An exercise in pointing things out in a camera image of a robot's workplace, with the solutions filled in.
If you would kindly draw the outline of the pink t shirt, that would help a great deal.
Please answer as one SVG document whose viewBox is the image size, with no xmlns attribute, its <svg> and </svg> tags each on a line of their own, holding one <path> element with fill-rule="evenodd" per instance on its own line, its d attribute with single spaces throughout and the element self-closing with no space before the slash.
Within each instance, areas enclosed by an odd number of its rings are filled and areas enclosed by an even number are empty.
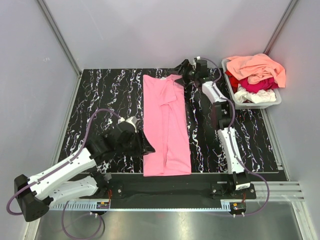
<svg viewBox="0 0 320 240">
<path fill-rule="evenodd" d="M 143 131 L 155 149 L 143 157 L 145 177 L 191 174 L 185 89 L 180 76 L 143 76 Z"/>
</svg>

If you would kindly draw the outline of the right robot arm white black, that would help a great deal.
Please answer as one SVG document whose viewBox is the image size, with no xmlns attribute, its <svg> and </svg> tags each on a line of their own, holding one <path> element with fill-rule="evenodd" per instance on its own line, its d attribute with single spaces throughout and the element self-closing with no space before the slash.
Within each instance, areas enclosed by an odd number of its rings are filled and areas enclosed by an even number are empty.
<svg viewBox="0 0 320 240">
<path fill-rule="evenodd" d="M 222 190 L 212 190 L 213 196 L 227 196 L 232 198 L 246 199 L 250 192 L 251 181 L 248 171 L 243 167 L 241 155 L 236 140 L 236 130 L 234 128 L 235 106 L 218 88 L 214 79 L 208 73 L 208 60 L 201 57 L 193 59 L 190 63 L 184 59 L 182 63 L 173 69 L 173 72 L 180 75 L 175 82 L 183 87 L 189 84 L 198 85 L 201 92 L 211 103 L 211 121 L 222 143 L 227 161 L 228 180 L 226 187 Z"/>
</svg>

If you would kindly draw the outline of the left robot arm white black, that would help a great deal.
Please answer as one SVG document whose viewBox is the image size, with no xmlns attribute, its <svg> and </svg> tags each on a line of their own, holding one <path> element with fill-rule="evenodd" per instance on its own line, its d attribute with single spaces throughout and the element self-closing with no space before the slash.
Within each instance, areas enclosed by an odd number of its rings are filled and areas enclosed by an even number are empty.
<svg viewBox="0 0 320 240">
<path fill-rule="evenodd" d="M 90 137 L 75 153 L 47 170 L 14 179 L 14 197 L 26 222 L 33 222 L 52 207 L 73 199 L 108 193 L 108 183 L 98 172 L 71 181 L 83 171 L 95 168 L 115 155 L 142 157 L 155 153 L 144 131 L 136 127 L 137 119 L 121 120 L 115 127 Z"/>
</svg>

